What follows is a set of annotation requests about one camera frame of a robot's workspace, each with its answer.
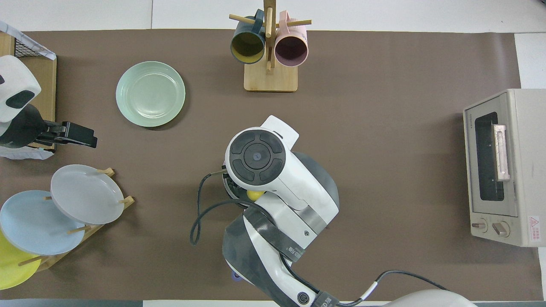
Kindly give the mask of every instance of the green plate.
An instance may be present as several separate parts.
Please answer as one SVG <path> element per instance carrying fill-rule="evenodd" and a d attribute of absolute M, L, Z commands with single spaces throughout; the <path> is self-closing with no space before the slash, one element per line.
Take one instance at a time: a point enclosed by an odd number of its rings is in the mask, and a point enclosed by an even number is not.
<path fill-rule="evenodd" d="M 171 121 L 182 109 L 186 88 L 171 66 L 148 61 L 134 65 L 120 78 L 117 107 L 130 122 L 157 127 Z"/>

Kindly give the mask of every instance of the toaster oven window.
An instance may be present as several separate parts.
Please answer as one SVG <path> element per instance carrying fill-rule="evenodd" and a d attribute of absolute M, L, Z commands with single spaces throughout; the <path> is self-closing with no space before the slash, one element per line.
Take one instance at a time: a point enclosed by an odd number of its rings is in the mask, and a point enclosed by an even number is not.
<path fill-rule="evenodd" d="M 502 182 L 495 178 L 495 145 L 493 125 L 498 123 L 497 112 L 478 117 L 476 128 L 476 152 L 478 155 L 479 194 L 482 200 L 503 201 L 505 191 Z"/>

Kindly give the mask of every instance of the light blue plate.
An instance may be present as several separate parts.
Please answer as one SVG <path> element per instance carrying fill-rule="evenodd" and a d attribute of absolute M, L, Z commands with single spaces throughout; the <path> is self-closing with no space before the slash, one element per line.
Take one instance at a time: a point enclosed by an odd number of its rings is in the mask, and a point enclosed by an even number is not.
<path fill-rule="evenodd" d="M 36 255 L 57 255 L 80 244 L 83 227 L 57 209 L 46 191 L 25 191 L 11 196 L 0 210 L 0 227 L 8 241 L 22 251 Z"/>

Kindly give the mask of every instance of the mug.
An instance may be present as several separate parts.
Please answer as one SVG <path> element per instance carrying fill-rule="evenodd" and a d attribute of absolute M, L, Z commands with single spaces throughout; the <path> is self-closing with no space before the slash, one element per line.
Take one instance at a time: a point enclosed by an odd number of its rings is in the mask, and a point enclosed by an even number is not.
<path fill-rule="evenodd" d="M 295 67 L 305 62 L 309 48 L 305 26 L 288 27 L 287 23 L 291 21 L 296 19 L 290 19 L 287 11 L 280 13 L 275 39 L 275 59 L 284 66 Z"/>
<path fill-rule="evenodd" d="M 262 59 L 265 53 L 264 11 L 258 9 L 254 17 L 254 25 L 239 21 L 232 38 L 232 55 L 243 64 L 253 64 Z"/>

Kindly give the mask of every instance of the toaster oven knob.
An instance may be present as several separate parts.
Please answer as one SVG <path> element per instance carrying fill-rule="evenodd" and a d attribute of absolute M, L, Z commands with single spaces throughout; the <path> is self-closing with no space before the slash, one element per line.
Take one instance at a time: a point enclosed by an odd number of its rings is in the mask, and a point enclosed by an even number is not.
<path fill-rule="evenodd" d="M 484 219 L 480 219 L 477 223 L 471 224 L 472 228 L 480 229 L 482 232 L 487 232 L 487 221 Z"/>
<path fill-rule="evenodd" d="M 493 223 L 493 229 L 500 237 L 507 237 L 510 235 L 510 226 L 507 222 Z"/>

